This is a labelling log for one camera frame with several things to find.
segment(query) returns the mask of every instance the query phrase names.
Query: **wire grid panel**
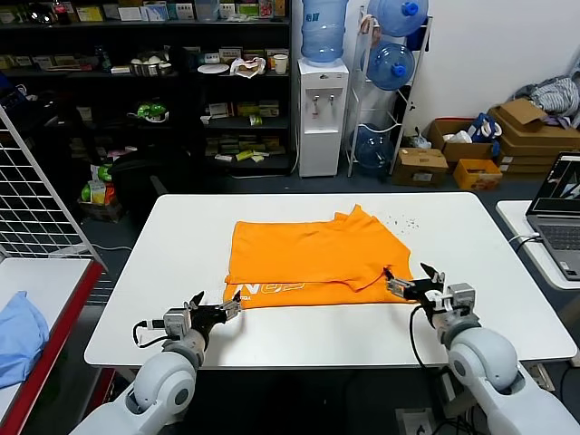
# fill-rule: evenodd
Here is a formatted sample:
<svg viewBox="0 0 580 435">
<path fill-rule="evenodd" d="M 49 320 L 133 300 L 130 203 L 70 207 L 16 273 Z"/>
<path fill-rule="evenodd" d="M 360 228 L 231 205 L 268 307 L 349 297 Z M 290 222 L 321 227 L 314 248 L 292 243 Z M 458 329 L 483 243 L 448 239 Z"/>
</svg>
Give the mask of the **wire grid panel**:
<svg viewBox="0 0 580 435">
<path fill-rule="evenodd" d="M 93 258 L 104 266 L 1 106 L 0 120 L 0 252 Z"/>
</svg>

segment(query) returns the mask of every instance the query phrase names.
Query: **laptop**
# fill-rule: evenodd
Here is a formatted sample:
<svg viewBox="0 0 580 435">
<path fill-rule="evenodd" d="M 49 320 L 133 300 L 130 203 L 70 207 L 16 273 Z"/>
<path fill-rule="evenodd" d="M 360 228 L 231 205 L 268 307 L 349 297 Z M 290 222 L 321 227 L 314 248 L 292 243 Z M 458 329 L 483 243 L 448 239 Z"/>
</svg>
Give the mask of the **laptop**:
<svg viewBox="0 0 580 435">
<path fill-rule="evenodd" d="M 580 281 L 580 154 L 561 152 L 526 212 L 569 281 Z"/>
</svg>

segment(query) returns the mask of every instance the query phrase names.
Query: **laptop screen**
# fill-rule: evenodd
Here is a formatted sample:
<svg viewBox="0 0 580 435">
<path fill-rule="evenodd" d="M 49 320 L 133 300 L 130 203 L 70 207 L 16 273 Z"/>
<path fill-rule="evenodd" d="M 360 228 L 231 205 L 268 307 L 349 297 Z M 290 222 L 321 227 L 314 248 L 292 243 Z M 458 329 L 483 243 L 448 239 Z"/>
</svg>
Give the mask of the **laptop screen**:
<svg viewBox="0 0 580 435">
<path fill-rule="evenodd" d="M 527 214 L 580 216 L 580 154 L 560 154 Z"/>
</svg>

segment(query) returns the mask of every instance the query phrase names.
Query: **blue cloth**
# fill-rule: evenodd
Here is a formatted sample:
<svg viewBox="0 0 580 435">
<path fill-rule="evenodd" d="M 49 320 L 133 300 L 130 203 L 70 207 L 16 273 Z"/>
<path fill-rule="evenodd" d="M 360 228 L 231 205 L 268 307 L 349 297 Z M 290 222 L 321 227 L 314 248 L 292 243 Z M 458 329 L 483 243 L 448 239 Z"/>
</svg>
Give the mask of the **blue cloth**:
<svg viewBox="0 0 580 435">
<path fill-rule="evenodd" d="M 26 380 L 48 341 L 43 315 L 18 292 L 0 312 L 0 388 Z"/>
</svg>

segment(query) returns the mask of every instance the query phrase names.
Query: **water dispenser tap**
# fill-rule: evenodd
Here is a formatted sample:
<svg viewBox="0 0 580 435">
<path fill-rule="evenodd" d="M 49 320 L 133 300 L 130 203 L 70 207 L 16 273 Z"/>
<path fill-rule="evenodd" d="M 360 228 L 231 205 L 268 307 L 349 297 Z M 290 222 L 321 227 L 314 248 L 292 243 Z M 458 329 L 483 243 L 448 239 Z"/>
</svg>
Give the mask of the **water dispenser tap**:
<svg viewBox="0 0 580 435">
<path fill-rule="evenodd" d="M 314 103 L 314 113 L 313 116 L 318 116 L 318 99 L 320 98 L 320 95 L 315 95 L 312 99 L 313 103 Z"/>
</svg>

